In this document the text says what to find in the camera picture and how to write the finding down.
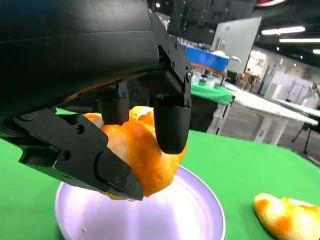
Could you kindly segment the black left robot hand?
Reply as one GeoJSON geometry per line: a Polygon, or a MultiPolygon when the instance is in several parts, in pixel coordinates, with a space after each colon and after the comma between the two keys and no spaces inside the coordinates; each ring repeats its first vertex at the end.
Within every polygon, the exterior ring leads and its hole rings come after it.
{"type": "Polygon", "coordinates": [[[109,137],[82,114],[56,107],[92,91],[105,124],[129,118],[127,82],[154,109],[156,142],[183,151],[191,117],[186,53],[144,0],[3,0],[0,3],[0,137],[20,162],[72,186],[144,197],[109,137]]]}

